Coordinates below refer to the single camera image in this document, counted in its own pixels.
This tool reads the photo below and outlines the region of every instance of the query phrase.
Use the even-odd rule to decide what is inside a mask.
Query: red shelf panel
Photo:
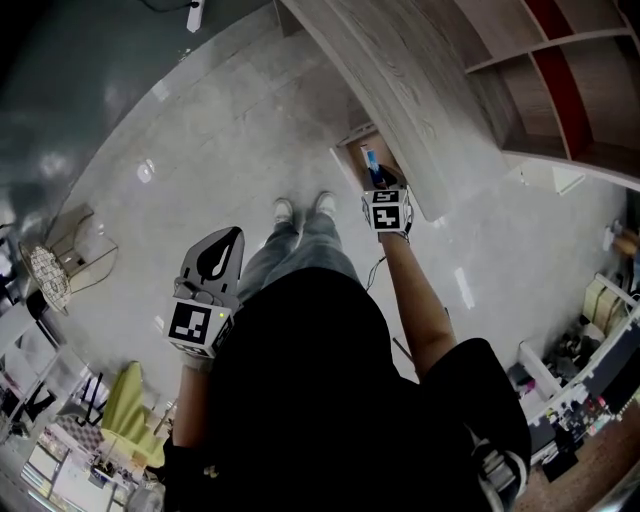
[[[524,0],[549,39],[573,35],[569,22],[554,0]]]
[[[569,156],[575,159],[593,143],[593,134],[567,59],[559,47],[538,50],[532,56],[551,94]]]

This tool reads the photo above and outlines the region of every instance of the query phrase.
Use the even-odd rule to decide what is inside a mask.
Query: sleeve
[[[202,451],[173,445],[173,439],[164,444],[166,512],[199,510],[200,499],[207,494],[211,479],[207,476]]]
[[[429,370],[421,383],[429,402],[449,421],[464,425],[502,451],[531,461],[526,418],[507,375],[489,343],[471,339],[458,344]]]

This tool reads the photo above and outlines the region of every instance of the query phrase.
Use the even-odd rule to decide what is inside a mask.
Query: wooden shelf
[[[567,158],[549,92],[528,55],[498,66],[520,123],[512,123],[503,149]]]
[[[613,0],[554,1],[576,34],[626,26]]]
[[[636,183],[640,180],[640,151],[637,150],[604,142],[593,142],[574,160],[581,164],[599,167],[605,172],[610,170],[616,174],[621,173],[635,178]]]
[[[495,59],[490,59],[487,60],[485,62],[481,62],[480,64],[476,64],[475,66],[471,66],[470,68],[467,68],[466,72],[467,73],[474,73],[476,71],[479,71],[481,69],[490,67],[490,66],[495,66],[496,64],[499,64],[500,62],[504,62],[506,60],[509,59],[513,59],[515,57],[520,57],[521,55],[526,55],[527,53],[530,52],[535,52],[538,50],[544,50],[545,48],[551,48],[553,46],[560,46],[560,45],[565,45],[565,44],[570,44],[570,43],[577,43],[580,41],[587,41],[590,39],[602,39],[602,38],[612,38],[612,37],[620,37],[620,36],[630,36],[631,35],[631,31],[626,28],[613,28],[613,29],[606,29],[606,30],[598,30],[595,32],[586,32],[586,33],[581,33],[581,34],[573,34],[567,37],[561,37],[559,39],[553,39],[551,41],[544,41],[542,43],[536,44],[534,46],[531,46],[530,48],[526,48],[523,50],[519,50],[517,52],[511,53],[509,55],[503,55],[502,57],[498,57]]]
[[[544,38],[519,0],[455,0],[492,57],[517,53]]]
[[[560,47],[539,50],[532,57],[551,95],[565,149],[571,159],[593,142],[578,86]]]
[[[555,0],[523,0],[547,39],[573,35],[573,29]]]
[[[631,38],[583,41],[562,51],[593,140],[640,151],[640,57]]]
[[[615,1],[456,3],[492,55],[467,74],[498,145],[638,189],[640,39]]]

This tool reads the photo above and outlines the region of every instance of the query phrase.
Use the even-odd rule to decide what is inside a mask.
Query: checkered cloth
[[[95,452],[104,441],[99,427],[93,427],[89,423],[82,427],[76,423],[75,416],[61,416],[57,423],[89,453]]]

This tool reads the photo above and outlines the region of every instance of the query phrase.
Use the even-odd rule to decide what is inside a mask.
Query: jeans
[[[302,240],[293,224],[280,222],[266,244],[251,258],[240,279],[238,298],[245,302],[277,279],[303,268],[326,268],[360,282],[353,264],[342,252],[333,220],[317,213],[305,222]]]

